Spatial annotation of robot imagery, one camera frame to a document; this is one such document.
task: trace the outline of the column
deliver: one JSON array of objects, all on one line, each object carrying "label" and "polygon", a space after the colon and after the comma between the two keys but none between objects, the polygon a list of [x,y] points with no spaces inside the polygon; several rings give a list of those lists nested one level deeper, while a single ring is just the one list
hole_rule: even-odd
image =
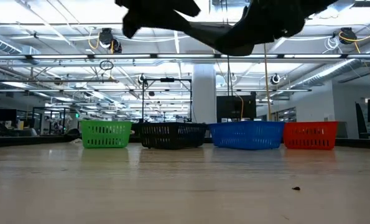
[{"label": "column", "polygon": [[193,69],[192,120],[197,123],[216,123],[216,80],[213,64],[196,64]]}]

